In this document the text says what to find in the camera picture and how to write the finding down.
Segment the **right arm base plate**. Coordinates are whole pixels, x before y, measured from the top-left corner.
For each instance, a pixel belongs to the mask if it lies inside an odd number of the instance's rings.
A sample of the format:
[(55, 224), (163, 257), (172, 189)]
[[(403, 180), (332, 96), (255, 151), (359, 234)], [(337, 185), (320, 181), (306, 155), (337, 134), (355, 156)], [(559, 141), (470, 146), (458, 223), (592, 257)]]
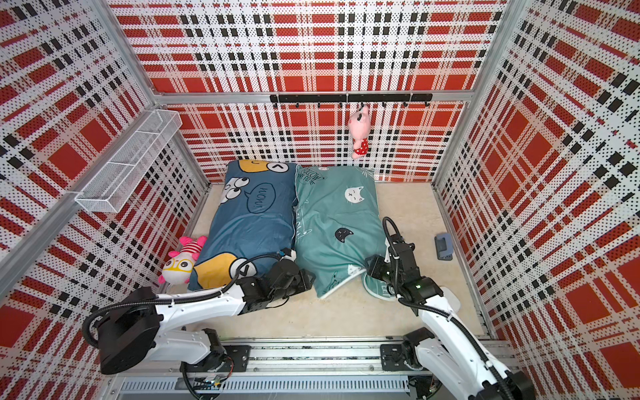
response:
[(422, 371), (414, 348), (406, 343), (383, 344), (380, 346), (380, 360), (383, 371)]

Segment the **blue cartoon pillowcase pillow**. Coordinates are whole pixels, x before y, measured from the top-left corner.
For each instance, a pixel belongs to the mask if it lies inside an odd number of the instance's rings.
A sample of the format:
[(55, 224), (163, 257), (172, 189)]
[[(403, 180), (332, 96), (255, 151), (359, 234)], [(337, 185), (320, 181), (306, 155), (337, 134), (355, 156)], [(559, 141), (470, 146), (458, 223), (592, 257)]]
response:
[(208, 240), (190, 275), (190, 291), (221, 288), (236, 272), (240, 278), (264, 275), (275, 261), (253, 258), (293, 246), (297, 167), (263, 160), (228, 164)]

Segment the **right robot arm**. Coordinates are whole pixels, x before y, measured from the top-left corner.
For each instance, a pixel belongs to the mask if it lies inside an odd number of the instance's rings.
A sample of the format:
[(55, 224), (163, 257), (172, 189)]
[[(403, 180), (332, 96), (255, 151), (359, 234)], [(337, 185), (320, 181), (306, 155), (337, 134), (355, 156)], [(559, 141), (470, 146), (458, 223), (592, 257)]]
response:
[(535, 399), (532, 381), (493, 356), (458, 318), (443, 289), (423, 276), (415, 245), (404, 240), (396, 223), (383, 218), (386, 253), (373, 258), (368, 275), (387, 285), (423, 326), (404, 337), (403, 358), (410, 368), (425, 368), (456, 399)]

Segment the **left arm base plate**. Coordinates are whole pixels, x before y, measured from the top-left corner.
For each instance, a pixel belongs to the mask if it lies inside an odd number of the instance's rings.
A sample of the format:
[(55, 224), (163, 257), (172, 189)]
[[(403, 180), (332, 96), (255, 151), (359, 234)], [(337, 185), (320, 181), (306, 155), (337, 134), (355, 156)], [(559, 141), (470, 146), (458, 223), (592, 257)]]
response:
[(182, 363), (181, 372), (236, 373), (247, 370), (251, 347), (247, 345), (214, 347), (210, 354), (196, 364)]

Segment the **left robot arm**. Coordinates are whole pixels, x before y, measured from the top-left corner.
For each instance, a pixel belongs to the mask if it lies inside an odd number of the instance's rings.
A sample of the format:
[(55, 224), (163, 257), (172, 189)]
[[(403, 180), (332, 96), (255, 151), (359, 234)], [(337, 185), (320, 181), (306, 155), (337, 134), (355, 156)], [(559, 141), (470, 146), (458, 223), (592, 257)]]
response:
[(262, 311), (278, 300), (310, 290), (315, 276), (295, 261), (274, 254), (264, 276), (236, 274), (230, 283), (183, 294), (156, 294), (139, 288), (121, 303), (93, 312), (83, 321), (85, 341), (99, 351), (100, 371), (115, 375), (143, 362), (180, 362), (186, 372), (206, 372), (224, 365), (231, 355), (217, 332), (186, 327), (211, 318)]

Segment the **green cat pillowcase pillow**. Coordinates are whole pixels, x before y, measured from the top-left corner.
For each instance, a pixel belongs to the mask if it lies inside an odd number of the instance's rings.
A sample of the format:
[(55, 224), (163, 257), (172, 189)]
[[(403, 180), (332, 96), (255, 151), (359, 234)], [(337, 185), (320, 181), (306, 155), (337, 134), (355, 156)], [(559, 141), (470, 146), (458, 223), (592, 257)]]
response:
[(386, 252), (374, 174), (355, 166), (299, 168), (295, 188), (297, 264), (315, 275), (317, 297), (325, 299)]

